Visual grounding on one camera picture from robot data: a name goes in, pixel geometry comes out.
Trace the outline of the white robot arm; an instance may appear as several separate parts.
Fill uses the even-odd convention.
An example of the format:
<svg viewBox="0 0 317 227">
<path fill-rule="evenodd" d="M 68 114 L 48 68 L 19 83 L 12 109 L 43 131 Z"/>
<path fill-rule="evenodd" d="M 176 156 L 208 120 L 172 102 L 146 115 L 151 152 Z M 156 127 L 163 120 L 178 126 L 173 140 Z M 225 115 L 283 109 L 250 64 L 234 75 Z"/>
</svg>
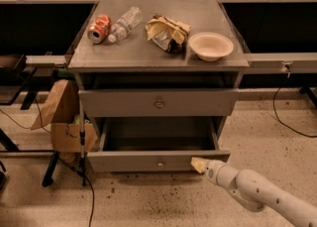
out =
<svg viewBox="0 0 317 227">
<path fill-rule="evenodd" d="M 252 212 L 268 206 L 295 227 L 317 227 L 315 206 L 282 190 L 256 171 L 237 170 L 222 161 L 197 157 L 191 159 L 191 165 Z"/>
</svg>

